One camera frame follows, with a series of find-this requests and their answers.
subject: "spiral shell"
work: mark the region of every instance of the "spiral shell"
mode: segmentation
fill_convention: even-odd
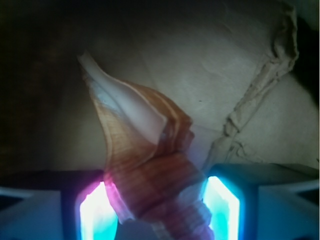
[[[213,238],[201,201],[206,177],[184,154],[192,119],[160,92],[107,75],[89,53],[78,60],[104,132],[104,182],[119,221],[149,222],[160,239]]]

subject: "crumpled paper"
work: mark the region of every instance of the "crumpled paper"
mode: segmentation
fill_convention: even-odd
[[[284,18],[272,44],[273,56],[262,66],[261,71],[250,84],[243,98],[237,103],[224,125],[224,132],[211,146],[210,152],[202,169],[207,172],[214,163],[225,162],[234,155],[246,159],[257,158],[247,153],[244,144],[235,141],[259,108],[265,96],[290,72],[297,60],[297,17],[293,7],[283,4]]]

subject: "orange striped shell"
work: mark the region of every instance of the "orange striped shell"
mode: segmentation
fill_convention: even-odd
[[[119,221],[152,223],[160,239],[213,238],[201,201],[206,178],[184,154],[191,118],[162,93],[107,75],[87,52],[78,60],[103,128],[104,181]]]

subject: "shell lip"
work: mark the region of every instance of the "shell lip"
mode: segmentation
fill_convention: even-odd
[[[87,50],[84,51],[83,55],[78,55],[77,59],[83,67],[84,71],[90,76],[90,78],[104,90],[105,94],[108,94],[111,98],[113,98],[113,100],[116,103],[123,100],[119,98],[117,94],[113,94],[112,96],[112,92],[110,94],[110,92],[108,92],[108,88],[106,88],[106,86],[103,85],[104,82],[110,82],[111,85],[117,85],[116,87],[120,86],[122,88],[126,88],[126,91],[128,93],[138,96],[137,102],[140,102],[142,107],[140,106],[140,109],[138,107],[137,110],[142,110],[143,107],[145,107],[144,113],[147,114],[135,114],[133,110],[128,109],[128,107],[127,109],[123,109],[124,107],[126,108],[124,104],[122,104],[122,106],[121,104],[119,104],[119,107],[127,116],[132,126],[138,131],[138,133],[140,133],[150,143],[157,145],[168,123],[168,118],[161,114],[154,106],[152,106],[150,102],[146,99],[146,97],[143,96],[137,89],[130,86],[130,84],[122,82],[105,73],[95,62],[95,60],[92,58],[92,56]],[[141,121],[146,121],[147,124],[143,125]]]

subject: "light panel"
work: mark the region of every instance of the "light panel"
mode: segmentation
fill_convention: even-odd
[[[115,239],[118,217],[110,205],[103,181],[80,204],[80,222],[82,240]]]
[[[240,201],[218,177],[208,178],[203,202],[212,214],[209,226],[214,232],[215,239],[237,240]]]

